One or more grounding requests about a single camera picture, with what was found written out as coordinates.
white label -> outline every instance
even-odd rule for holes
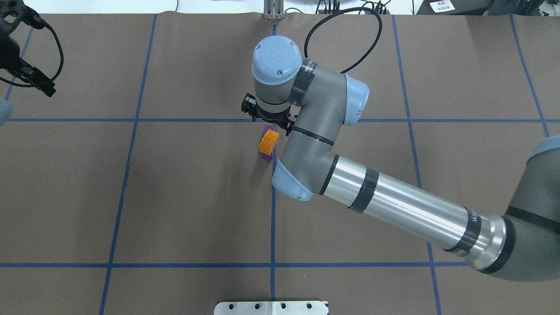
[[[447,12],[455,9],[453,3],[451,3],[451,0],[430,2],[430,6],[432,6],[432,9],[435,13]]]

blue joint cover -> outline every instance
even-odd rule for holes
[[[0,98],[0,126],[3,125],[13,113],[13,107],[7,100]]]
[[[259,42],[253,51],[251,70],[264,85],[280,85],[293,78],[301,67],[299,47],[285,36],[273,35]]]
[[[313,196],[313,193],[300,183],[280,160],[272,175],[272,185],[286,196],[300,201],[309,201]]]
[[[346,116],[344,124],[354,126],[363,110],[366,108],[367,98],[370,96],[370,88],[362,81],[346,75]]]
[[[552,136],[541,141],[535,148],[535,151],[531,157],[527,160],[527,163],[535,157],[535,155],[541,154],[546,151],[554,150],[560,148],[560,135]]]

